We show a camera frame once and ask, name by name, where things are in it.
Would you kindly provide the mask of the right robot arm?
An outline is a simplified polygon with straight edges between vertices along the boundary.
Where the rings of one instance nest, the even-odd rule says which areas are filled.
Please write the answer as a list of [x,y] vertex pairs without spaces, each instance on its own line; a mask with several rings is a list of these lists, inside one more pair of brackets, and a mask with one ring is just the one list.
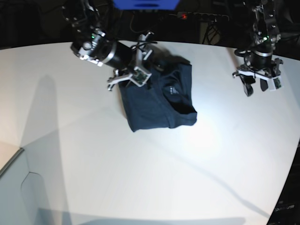
[[148,40],[153,34],[151,31],[141,34],[136,44],[126,46],[110,37],[91,0],[67,0],[61,8],[75,33],[71,44],[74,55],[98,67],[108,65],[114,69],[113,77],[107,81],[108,90],[121,82],[131,82],[138,87],[147,83],[152,75],[145,67],[153,53]]

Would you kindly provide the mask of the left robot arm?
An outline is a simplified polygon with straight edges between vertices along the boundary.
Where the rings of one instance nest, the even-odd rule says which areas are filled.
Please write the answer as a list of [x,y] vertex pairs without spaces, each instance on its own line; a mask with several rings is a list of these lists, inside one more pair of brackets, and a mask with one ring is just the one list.
[[281,34],[275,17],[275,2],[273,0],[246,0],[245,6],[253,13],[251,32],[252,43],[245,49],[236,49],[234,55],[242,57],[244,63],[236,67],[232,74],[239,77],[247,97],[254,93],[252,85],[260,79],[262,91],[275,91],[283,87],[281,71],[283,61],[273,59],[276,43]]

